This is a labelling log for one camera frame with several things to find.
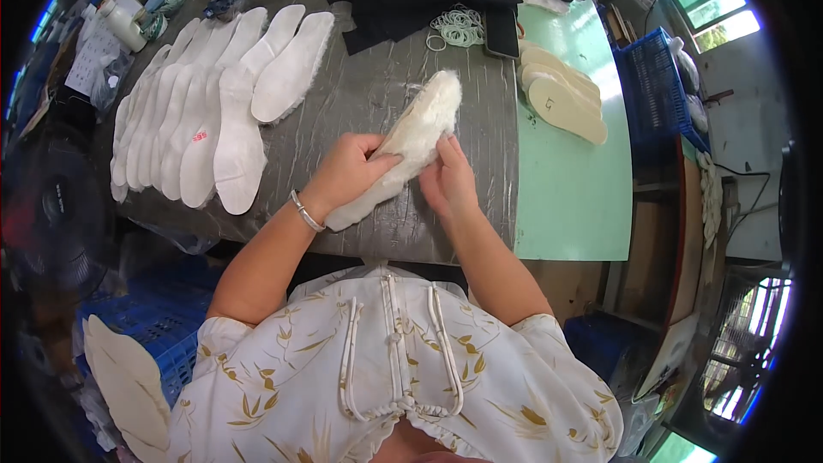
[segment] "light green table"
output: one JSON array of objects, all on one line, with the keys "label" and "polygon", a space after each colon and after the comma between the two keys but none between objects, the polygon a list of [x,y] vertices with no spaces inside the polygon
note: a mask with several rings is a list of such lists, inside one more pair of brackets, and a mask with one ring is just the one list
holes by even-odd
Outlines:
[{"label": "light green table", "polygon": [[621,262],[631,241],[631,148],[612,49],[592,0],[555,16],[521,5],[526,39],[600,87],[608,139],[592,145],[548,125],[519,91],[520,178],[514,253],[521,259]]}]

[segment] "white plastic bottle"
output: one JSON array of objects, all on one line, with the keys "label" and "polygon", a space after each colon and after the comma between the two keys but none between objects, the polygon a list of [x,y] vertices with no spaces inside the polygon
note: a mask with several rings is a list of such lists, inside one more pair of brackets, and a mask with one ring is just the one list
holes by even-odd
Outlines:
[{"label": "white plastic bottle", "polygon": [[140,26],[132,21],[132,17],[113,0],[104,0],[100,4],[99,12],[105,18],[106,25],[130,49],[135,52],[146,46],[146,38],[140,33]]}]

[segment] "white blouse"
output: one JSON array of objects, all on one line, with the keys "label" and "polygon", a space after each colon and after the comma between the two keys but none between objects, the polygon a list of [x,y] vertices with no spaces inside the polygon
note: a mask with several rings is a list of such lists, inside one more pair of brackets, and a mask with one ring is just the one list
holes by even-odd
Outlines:
[{"label": "white blouse", "polygon": [[403,415],[500,462],[607,461],[623,433],[553,316],[509,328],[457,285],[391,267],[302,284],[255,329],[210,318],[198,341],[169,461],[365,463]]}]

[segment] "pile of rubber bands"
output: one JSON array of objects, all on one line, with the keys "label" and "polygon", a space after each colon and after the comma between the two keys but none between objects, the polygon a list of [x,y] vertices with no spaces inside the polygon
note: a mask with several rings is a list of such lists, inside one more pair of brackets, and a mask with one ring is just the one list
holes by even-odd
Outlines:
[{"label": "pile of rubber bands", "polygon": [[[444,11],[441,16],[432,20],[429,26],[439,33],[429,34],[426,38],[426,46],[435,52],[444,50],[446,45],[469,47],[482,45],[486,40],[480,13],[462,4],[456,4],[450,11]],[[431,46],[431,40],[436,38],[443,40],[443,46]]]}]

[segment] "silver bangle bracelet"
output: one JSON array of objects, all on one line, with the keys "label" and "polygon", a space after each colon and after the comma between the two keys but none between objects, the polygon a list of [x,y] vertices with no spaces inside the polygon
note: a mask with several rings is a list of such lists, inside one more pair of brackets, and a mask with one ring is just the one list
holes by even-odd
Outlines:
[{"label": "silver bangle bracelet", "polygon": [[303,217],[303,220],[306,221],[309,227],[317,232],[324,231],[326,226],[315,222],[314,219],[311,218],[311,215],[306,211],[305,206],[300,203],[300,199],[297,198],[297,190],[291,191],[291,201],[294,202],[295,206],[297,206],[297,212],[300,213],[300,216]]}]

